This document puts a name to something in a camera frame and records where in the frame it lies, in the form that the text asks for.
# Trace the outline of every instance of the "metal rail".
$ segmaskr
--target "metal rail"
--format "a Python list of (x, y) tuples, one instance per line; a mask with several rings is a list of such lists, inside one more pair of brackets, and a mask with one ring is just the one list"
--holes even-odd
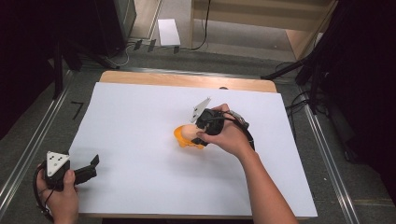
[[(302, 99), (307, 99), (307, 96), (302, 95)], [(338, 202), (340, 203), (341, 209), (343, 210), (344, 216), (346, 218), (346, 223), (359, 224), (359, 218), (355, 211), (352, 199), (350, 198), (347, 187), (344, 184), (340, 173), (338, 172), (334, 158), (332, 157), (332, 152), (327, 144), (323, 131), (320, 128), (318, 117), (312, 113), (308, 105), (305, 106), (304, 110), (306, 116), (308, 117), (314, 136), (317, 140), (320, 154), (323, 158), (327, 172), (329, 173), (329, 177), (332, 181), (332, 186), (334, 187)]]
[(18, 187), (20, 186), (23, 177), (25, 176), (29, 166), (31, 165), (35, 154), (43, 142), (44, 137), (47, 134), (47, 131), (50, 128), (51, 123), (53, 122), (55, 116), (57, 115), (62, 103), (64, 102), (64, 98), (68, 92), (70, 83), (72, 82), (74, 76), (71, 71), (68, 71), (65, 76), (65, 86), (62, 93), (59, 95), (58, 99), (53, 100), (47, 110), (44, 118), (41, 120), (38, 125), (35, 133), (30, 139), (28, 145), (23, 151), (20, 159), (18, 160), (17, 165), (14, 167), (11, 175), (9, 176), (6, 184), (2, 187), (0, 191), (0, 221), (3, 218), (9, 204), (11, 203), (12, 198), (15, 195)]

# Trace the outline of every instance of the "white paper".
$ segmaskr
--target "white paper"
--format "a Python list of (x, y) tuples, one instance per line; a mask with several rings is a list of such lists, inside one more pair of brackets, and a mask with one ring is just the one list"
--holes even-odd
[(74, 169), (100, 157), (97, 177), (78, 187), (79, 212), (251, 216), (239, 161), (211, 144), (179, 147), (174, 137), (207, 96), (208, 107), (227, 103), (249, 122), (256, 151), (295, 216), (316, 217), (280, 94), (114, 83), (96, 83), (70, 148)]
[(158, 28), (160, 30), (161, 46), (180, 45), (175, 19), (158, 20)]

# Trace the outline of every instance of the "floor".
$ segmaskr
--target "floor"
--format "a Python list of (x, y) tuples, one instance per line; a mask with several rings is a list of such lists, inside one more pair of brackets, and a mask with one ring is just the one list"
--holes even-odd
[[(177, 12), (180, 12), (188, 6), (188, 1), (163, 0), (161, 11), (158, 14), (158, 19), (176, 19), (182, 48), (187, 46), (186, 15), (176, 14), (172, 10), (176, 9)], [(194, 38), (194, 46), (198, 46), (202, 40), (200, 35), (203, 34), (201, 21), (195, 21), (195, 31), (197, 34)], [(160, 48), (160, 41), (157, 41), (157, 48), (152, 52), (149, 52), (148, 46), (137, 50), (130, 48), (128, 56), (130, 61), (122, 66), (121, 70), (150, 68), (160, 69), (158, 70), (160, 72), (183, 71), (186, 73), (186, 71), (190, 71), (210, 76), (259, 78), (261, 75), (271, 74), (276, 69), (286, 66), (287, 64), (283, 62), (295, 61), (286, 34), (282, 30), (272, 28), (261, 30), (258, 27), (210, 22), (207, 31), (206, 44), (196, 51), (181, 50), (175, 54), (173, 49)], [(246, 37), (247, 31), (255, 35)], [(263, 35), (266, 38), (250, 39), (253, 36)], [(157, 27), (153, 29), (151, 38), (160, 39)], [(115, 63), (125, 63), (126, 60), (127, 56), (123, 53), (111, 59)], [(20, 187), (10, 192), (12, 200), (8, 202), (7, 210), (0, 211), (0, 223), (44, 222), (44, 218), (33, 206), (34, 200), (30, 187), (31, 173), (35, 169), (35, 165), (45, 158), (47, 150), (56, 148), (58, 151), (63, 151), (70, 147), (87, 109), (87, 106), (83, 106), (77, 118), (72, 119), (78, 108), (71, 102), (85, 102), (88, 105), (92, 87), (103, 71), (96, 63), (84, 61), (81, 72), (72, 72), (66, 77), (66, 79), (70, 77), (68, 93), (64, 96), (64, 101), (58, 108), (58, 113), (51, 121), (51, 125), (47, 130), (44, 130), (44, 138), (39, 146), (31, 146), (30, 139), (40, 125), (41, 119), (46, 115), (48, 108), (54, 104), (51, 101), (52, 86), (45, 90), (35, 104), (26, 111), (7, 138), (0, 141), (0, 158), (3, 164), (0, 178), (2, 186), (13, 174), (19, 158), (24, 156), (23, 151), (26, 148), (36, 150), (36, 156), (25, 165), (27, 166), (25, 173), (21, 174), (23, 179), (17, 183)], [(282, 94), (285, 105), (289, 105), (300, 92), (299, 87), (293, 83), (295, 75), (296, 72), (293, 71), (275, 80), (276, 88)], [(294, 117), (296, 145), (318, 209), (318, 217), (301, 221), (301, 223), (396, 223), (395, 206), (378, 174), (365, 164), (347, 162), (344, 158), (342, 143), (337, 137), (331, 120), (320, 114), (315, 116), (315, 119), (320, 124), (336, 171), (344, 183), (346, 193), (351, 199), (353, 211), (356, 212), (358, 219), (350, 221), (346, 217), (346, 211), (343, 211), (340, 205), (340, 195), (336, 193), (339, 186), (334, 185), (332, 173), (326, 166), (326, 154), (324, 155), (323, 151), (319, 149), (318, 137), (313, 132), (308, 113), (302, 110)], [(79, 223), (101, 223), (101, 219), (83, 217)]]

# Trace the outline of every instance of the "hand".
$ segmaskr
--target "hand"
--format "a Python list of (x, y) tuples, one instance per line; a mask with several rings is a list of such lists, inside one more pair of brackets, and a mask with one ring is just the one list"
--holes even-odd
[[(218, 111), (230, 111), (230, 108), (224, 104), (212, 108)], [(233, 116), (224, 113), (226, 118), (234, 119)], [(240, 159), (241, 155), (252, 150), (245, 134), (232, 121), (224, 120), (224, 127), (218, 135), (209, 135), (207, 133), (198, 132), (197, 136), (207, 143), (213, 143), (224, 149), (225, 151), (235, 155)]]
[(64, 175), (64, 190), (54, 190), (52, 192), (52, 189), (47, 189), (47, 184), (44, 180), (44, 170), (38, 173), (37, 189), (40, 199), (42, 202), (48, 199), (47, 205), (52, 213), (55, 224), (77, 223), (78, 196), (74, 186), (75, 180), (76, 175), (74, 171), (68, 170)]

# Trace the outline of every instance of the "wooden table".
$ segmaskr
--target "wooden table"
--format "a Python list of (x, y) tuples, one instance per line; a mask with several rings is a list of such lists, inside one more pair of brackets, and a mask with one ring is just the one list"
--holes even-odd
[[(206, 19), (207, 3), (208, 0), (192, 0), (191, 43), (193, 21)], [(336, 6), (336, 0), (212, 0), (208, 19), (285, 29), (298, 60), (318, 33), (326, 30)]]
[(176, 74), (106, 71), (100, 82), (163, 85), (180, 87), (221, 88), (236, 91), (276, 92), (273, 81), (229, 77), (186, 76)]

